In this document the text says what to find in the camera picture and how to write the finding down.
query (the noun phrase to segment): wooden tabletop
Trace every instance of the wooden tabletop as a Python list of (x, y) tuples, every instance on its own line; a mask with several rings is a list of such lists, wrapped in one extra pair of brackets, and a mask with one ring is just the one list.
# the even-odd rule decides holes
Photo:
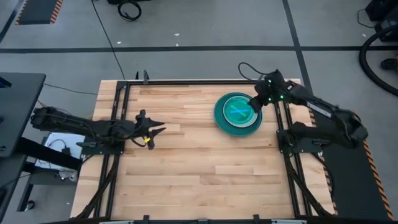
[[(101, 82), (93, 119), (110, 119), (116, 82)], [(216, 101), (236, 91), (256, 95), (252, 85), (131, 88), (126, 119), (135, 121), (139, 110), (145, 109), (147, 117), (165, 122), (167, 129), (156, 137), (152, 151), (126, 142), (113, 220), (142, 220), (143, 215), (152, 220), (251, 219), (254, 214), (293, 218), (284, 159), (275, 134), (274, 106), (263, 107), (262, 124), (248, 137), (229, 136), (214, 122)], [(306, 107), (291, 105), (290, 110), (293, 122), (311, 126)], [(333, 213), (322, 165), (309, 154), (301, 154), (301, 158), (308, 188)], [(94, 156), (81, 168), (71, 217), (78, 215), (96, 192), (102, 161), (103, 156)], [(303, 211), (301, 194), (298, 197)]]

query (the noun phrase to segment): black cable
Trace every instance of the black cable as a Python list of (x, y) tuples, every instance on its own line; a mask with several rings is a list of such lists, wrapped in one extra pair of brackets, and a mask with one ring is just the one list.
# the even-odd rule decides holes
[(356, 22), (357, 22), (359, 25), (362, 25), (362, 26), (365, 26), (365, 27), (367, 27), (367, 28), (373, 29), (373, 28), (375, 28), (376, 26), (378, 26), (378, 25), (382, 22), (382, 21), (379, 21), (379, 22), (377, 22), (374, 26), (368, 26), (368, 25), (366, 25), (366, 24), (363, 24), (362, 22), (359, 21), (359, 12), (361, 12), (361, 11), (363, 11), (363, 10), (365, 10), (365, 9), (360, 9), (360, 10), (358, 10), (358, 11), (356, 12)]
[(95, 14), (96, 14), (97, 17), (98, 17), (99, 23), (101, 24), (102, 30), (104, 31), (105, 36), (106, 36), (106, 38), (108, 39), (108, 42), (109, 42), (109, 44), (110, 44), (110, 46), (111, 46), (111, 48), (112, 48), (113, 56), (114, 56), (114, 58), (116, 59), (116, 62), (118, 63), (118, 65), (119, 65), (120, 72), (122, 73), (123, 79), (125, 80), (126, 77), (124, 76), (124, 72), (123, 72), (122, 66), (120, 66), (118, 57), (116, 56), (116, 54), (115, 54), (115, 52), (114, 52), (114, 48), (113, 48), (112, 42), (111, 42), (111, 40), (109, 39), (108, 34), (106, 33), (106, 30), (105, 30), (105, 28), (104, 28), (104, 24), (103, 24), (102, 21), (101, 21), (100, 15), (98, 15), (97, 8), (95, 8), (95, 5), (94, 5), (94, 1), (91, 0), (91, 3), (92, 3), (92, 5), (93, 5), (93, 7), (94, 7), (94, 11), (95, 11)]
[(243, 78), (245, 78), (245, 79), (247, 79), (247, 80), (249, 80), (249, 81), (254, 81), (254, 82), (256, 82), (257, 80), (253, 80), (253, 79), (250, 79), (250, 78), (244, 76), (243, 73), (242, 73), (242, 71), (241, 71), (241, 65), (247, 65), (248, 67), (250, 67), (251, 69), (253, 69), (253, 71), (255, 71), (255, 72), (257, 72), (258, 74), (260, 74), (260, 77), (259, 77), (258, 80), (260, 80), (260, 79), (262, 78), (263, 75), (269, 75), (269, 74), (270, 74), (270, 73), (260, 72), (259, 70), (255, 69), (255, 68), (254, 68), (252, 65), (250, 65), (249, 63), (241, 62), (241, 63), (239, 63), (239, 65), (238, 65), (239, 73), (241, 74), (241, 76), (242, 76)]
[(328, 166), (326, 165), (326, 163), (318, 156), (318, 154), (317, 153), (311, 153), (322, 165), (323, 165), (323, 167), (326, 169), (326, 171), (328, 172), (328, 175), (329, 175), (329, 180), (330, 180), (330, 187), (331, 187), (331, 190), (330, 190), (330, 197), (331, 198), (333, 198), (333, 194), (335, 193), (335, 180), (334, 180), (334, 178), (333, 178), (333, 176), (332, 176), (332, 174), (331, 174), (331, 172), (330, 172), (330, 170), (329, 170), (329, 168), (328, 168)]
[(361, 65), (361, 68), (363, 72), (379, 87), (381, 87), (383, 90), (386, 90), (387, 92), (398, 96), (398, 89), (394, 88), (390, 84), (386, 83), (383, 81), (381, 78), (379, 78), (374, 71), (371, 69), (371, 67), (368, 64), (368, 61), (366, 60), (366, 52), (368, 51), (369, 46), (379, 37), (390, 33), (391, 31), (398, 30), (398, 25), (390, 26), (388, 28), (385, 28), (375, 34), (373, 34), (365, 43), (362, 45), (361, 51), (359, 51), (359, 64)]
[(62, 139), (56, 139), (56, 140), (52, 141), (52, 142), (49, 144), (49, 147), (50, 147), (53, 143), (55, 143), (55, 142), (57, 142), (57, 141), (63, 142), (63, 145), (64, 145), (65, 147), (67, 147), (66, 142), (65, 142), (64, 140), (62, 140)]
[(131, 141), (139, 147), (145, 147), (147, 144), (139, 144), (135, 139), (131, 138)]
[[(113, 128), (113, 127), (119, 127), (119, 128), (122, 128), (122, 129), (124, 129), (124, 130), (126, 130), (126, 131), (130, 131), (128, 128), (126, 128), (126, 127), (124, 127), (124, 126), (122, 126), (122, 125), (120, 125), (120, 124), (112, 124), (112, 125), (109, 127), (109, 129), (110, 129), (110, 128)], [(124, 140), (131, 139), (131, 138), (132, 138), (132, 135), (133, 135), (136, 131), (138, 131), (141, 127), (142, 127), (142, 123), (141, 123), (141, 125), (140, 125), (138, 128), (135, 128), (135, 129), (132, 131), (132, 133), (131, 133), (130, 135), (128, 135), (128, 136), (126, 136), (126, 137), (123, 137), (123, 138), (118, 138), (117, 140), (124, 141)]]
[[(122, 6), (124, 4), (132, 4), (133, 6), (135, 6), (138, 9), (138, 15), (136, 17), (131, 17), (128, 13), (124, 12), (122, 10)], [(141, 7), (138, 5), (137, 2), (133, 1), (133, 0), (122, 0), (119, 5), (118, 5), (118, 13), (120, 15), (120, 17), (122, 17), (122, 19), (124, 19), (125, 21), (136, 21), (138, 18), (141, 17)]]
[(44, 83), (43, 85), (50, 86), (50, 87), (53, 87), (53, 88), (59, 88), (59, 89), (61, 89), (61, 90), (66, 90), (66, 91), (70, 91), (70, 92), (73, 92), (73, 93), (89, 94), (89, 95), (95, 95), (95, 96), (98, 95), (98, 94), (95, 94), (95, 93), (88, 93), (88, 92), (70, 90), (70, 89), (68, 89), (68, 88), (59, 87), (59, 86), (55, 86), (55, 85), (50, 85), (50, 84), (46, 84), (46, 83)]

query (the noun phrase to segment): wheel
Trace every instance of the wheel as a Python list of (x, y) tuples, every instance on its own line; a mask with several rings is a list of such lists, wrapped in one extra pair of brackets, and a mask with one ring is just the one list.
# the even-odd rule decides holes
[[(136, 17), (131, 17), (127, 12), (124, 12), (122, 10), (122, 6), (125, 4), (132, 4), (133, 6), (135, 6), (138, 9), (138, 15)], [(141, 7), (138, 5), (137, 2), (133, 1), (133, 0), (122, 0), (119, 5), (118, 5), (118, 12), (119, 15), (122, 17), (122, 19), (124, 19), (125, 21), (136, 21), (138, 18), (141, 17)]]
[(370, 38), (365, 41), (363, 44), (361, 51), (359, 52), (359, 64), (361, 65), (361, 68), (363, 72), (374, 82), (376, 85), (381, 87), (383, 90), (386, 90), (387, 92), (398, 96), (398, 89), (395, 87), (391, 86), (390, 84), (386, 83), (383, 81), (381, 78), (379, 78), (371, 69), (371, 67), (368, 65), (368, 61), (366, 60), (366, 52), (368, 51), (369, 46), (379, 37), (383, 36), (384, 34), (388, 34), (391, 31), (397, 30), (398, 29), (398, 24), (390, 26), (388, 28), (385, 28), (383, 30), (380, 30), (379, 32), (373, 34), (370, 36)]
[(32, 210), (35, 207), (35, 202), (32, 200), (29, 200), (26, 204), (25, 212)]

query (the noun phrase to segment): green bowl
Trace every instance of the green bowl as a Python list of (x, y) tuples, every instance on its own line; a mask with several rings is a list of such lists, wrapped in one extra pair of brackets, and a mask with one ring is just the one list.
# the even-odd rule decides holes
[(221, 130), (232, 136), (248, 136), (259, 128), (262, 113), (253, 111), (247, 104), (250, 99), (244, 93), (228, 93), (217, 101), (214, 119)]

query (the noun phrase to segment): orange and black hazard tape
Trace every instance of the orange and black hazard tape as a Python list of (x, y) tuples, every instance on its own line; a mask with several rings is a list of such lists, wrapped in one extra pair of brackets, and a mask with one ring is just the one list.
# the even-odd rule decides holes
[(365, 152), (366, 152), (366, 155), (368, 157), (369, 164), (370, 164), (371, 169), (373, 171), (373, 176), (374, 176), (374, 178), (376, 180), (377, 186), (379, 187), (379, 192), (380, 192), (381, 199), (382, 199), (382, 201), (384, 203), (384, 208), (386, 208), (386, 210), (387, 210), (387, 216), (391, 220), (394, 220), (394, 217), (392, 216), (392, 210), (391, 210), (390, 205), (388, 203), (388, 199), (387, 199), (386, 193), (385, 193), (385, 191), (383, 189), (383, 186), (381, 185), (381, 179), (379, 177), (379, 174), (377, 173), (376, 165), (374, 164), (374, 161), (373, 161), (373, 158), (372, 158), (372, 154), (371, 154), (371, 151), (369, 150), (368, 142), (366, 140), (363, 141), (363, 147), (365, 148)]
[(52, 11), (50, 23), (53, 24), (55, 20), (57, 20), (58, 14), (60, 13), (61, 6), (62, 6), (63, 0), (58, 0), (57, 3), (55, 3), (54, 11)]
[(25, 9), (25, 6), (26, 6), (26, 3), (27, 3), (27, 2), (28, 2), (28, 0), (26, 0), (26, 1), (24, 2), (24, 4), (22, 5), (21, 11), (20, 11), (20, 13), (19, 13), (19, 16), (18, 16), (17, 20), (15, 21), (15, 25), (19, 25), (19, 19), (21, 18), (22, 13), (24, 12), (24, 9)]
[[(313, 115), (313, 113), (312, 113), (312, 110), (311, 110), (311, 109), (308, 109), (308, 111), (310, 112), (310, 117), (311, 117), (312, 126), (313, 126), (313, 127), (316, 127), (316, 126), (317, 126), (317, 122), (315, 121), (315, 118), (314, 118), (314, 115)], [(325, 162), (325, 158), (323, 158), (323, 156), (320, 156), (319, 158), (320, 158), (323, 162)], [(327, 171), (327, 169), (326, 169), (325, 166), (323, 166), (323, 171), (325, 172), (326, 183), (328, 184), (329, 193), (330, 193), (330, 195), (331, 195), (331, 192), (332, 192), (331, 180), (330, 180), (329, 173), (328, 173), (328, 171)], [(338, 215), (336, 203), (335, 203), (335, 201), (333, 200), (333, 198), (331, 198), (331, 202), (332, 202), (332, 204), (333, 204), (333, 208), (335, 209), (335, 215)]]

